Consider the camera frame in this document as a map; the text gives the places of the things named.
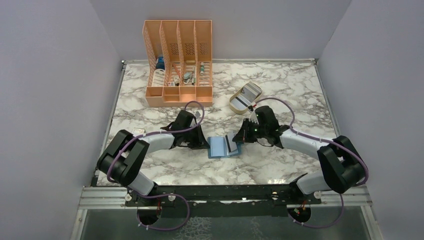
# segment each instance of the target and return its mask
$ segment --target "marble tabletop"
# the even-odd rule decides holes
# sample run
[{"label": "marble tabletop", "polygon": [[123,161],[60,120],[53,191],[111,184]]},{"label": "marble tabletop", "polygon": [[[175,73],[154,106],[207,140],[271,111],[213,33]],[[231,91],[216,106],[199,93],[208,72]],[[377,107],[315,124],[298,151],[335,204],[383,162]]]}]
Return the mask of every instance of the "marble tabletop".
[{"label": "marble tabletop", "polygon": [[[108,134],[108,143],[122,129],[132,132],[157,131],[175,120],[181,107],[149,107],[145,99],[149,76],[147,63],[127,64],[119,98]],[[229,98],[244,84],[254,82],[264,97],[286,100],[294,109],[294,127],[322,137],[336,136],[330,113],[312,62],[227,62],[213,64],[213,106],[205,108],[201,126],[205,137],[237,132],[249,112],[237,115],[229,108]],[[279,123],[288,124],[290,111],[274,100],[269,105]],[[199,108],[188,108],[200,111]],[[206,149],[176,147],[147,155],[141,171],[160,185],[284,184],[304,173],[320,169],[318,160],[290,149],[247,143],[242,154],[231,158],[208,158]],[[97,186],[115,186],[99,173]]]}]

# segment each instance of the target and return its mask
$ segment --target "white wall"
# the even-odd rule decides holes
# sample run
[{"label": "white wall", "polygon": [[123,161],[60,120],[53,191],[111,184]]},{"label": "white wall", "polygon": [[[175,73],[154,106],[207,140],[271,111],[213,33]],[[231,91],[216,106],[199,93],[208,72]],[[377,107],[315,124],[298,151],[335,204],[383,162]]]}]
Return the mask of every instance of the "white wall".
[{"label": "white wall", "polygon": [[88,0],[0,3],[1,239],[69,239],[120,68]]},{"label": "white wall", "polygon": [[318,61],[387,240],[423,239],[424,1],[352,0]]},{"label": "white wall", "polygon": [[350,0],[90,0],[119,56],[146,59],[145,20],[211,19],[218,59],[318,58]]}]

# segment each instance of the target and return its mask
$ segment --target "orange desk organizer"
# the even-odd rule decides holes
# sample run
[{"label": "orange desk organizer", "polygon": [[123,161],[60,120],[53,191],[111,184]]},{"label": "orange desk organizer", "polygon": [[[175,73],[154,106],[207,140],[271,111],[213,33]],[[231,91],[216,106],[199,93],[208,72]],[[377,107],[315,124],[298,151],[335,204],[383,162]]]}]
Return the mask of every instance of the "orange desk organizer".
[{"label": "orange desk organizer", "polygon": [[[150,74],[145,98],[150,107],[182,107],[196,100],[212,106],[212,21],[211,20],[146,20],[143,37]],[[152,86],[156,59],[163,56],[164,86]],[[201,75],[200,65],[204,64]],[[195,84],[183,82],[185,73],[195,72]],[[181,75],[179,86],[168,86]]]}]

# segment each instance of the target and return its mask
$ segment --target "small bottle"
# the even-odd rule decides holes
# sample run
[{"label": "small bottle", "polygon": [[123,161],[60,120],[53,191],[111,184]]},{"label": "small bottle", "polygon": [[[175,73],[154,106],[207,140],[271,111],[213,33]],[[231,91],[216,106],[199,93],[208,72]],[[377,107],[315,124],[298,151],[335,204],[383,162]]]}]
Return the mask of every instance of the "small bottle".
[{"label": "small bottle", "polygon": [[200,75],[203,75],[205,73],[205,63],[200,63]]}]

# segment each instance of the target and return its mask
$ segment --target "screw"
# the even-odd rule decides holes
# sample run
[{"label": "screw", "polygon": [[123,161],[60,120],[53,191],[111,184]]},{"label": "screw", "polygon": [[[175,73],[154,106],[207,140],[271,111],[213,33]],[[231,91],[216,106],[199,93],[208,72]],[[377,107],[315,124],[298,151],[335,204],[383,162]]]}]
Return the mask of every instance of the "screw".
[{"label": "screw", "polygon": [[174,200],[175,200],[175,196],[174,196],[174,195],[169,195],[169,196],[168,196],[168,200],[169,200],[170,202],[174,201]]},{"label": "screw", "polygon": [[276,192],[276,191],[273,191],[273,192],[272,192],[271,198],[272,198],[273,200],[277,200],[277,199],[278,199],[278,194],[277,194],[277,192]]},{"label": "screw", "polygon": [[129,202],[129,201],[131,201],[132,199],[133,199],[133,197],[132,197],[129,193],[127,193],[127,194],[125,195],[125,201]]},{"label": "screw", "polygon": [[320,192],[320,191],[316,191],[316,192],[314,192],[314,193],[313,193],[313,196],[314,196],[316,199],[321,199],[321,192]]}]

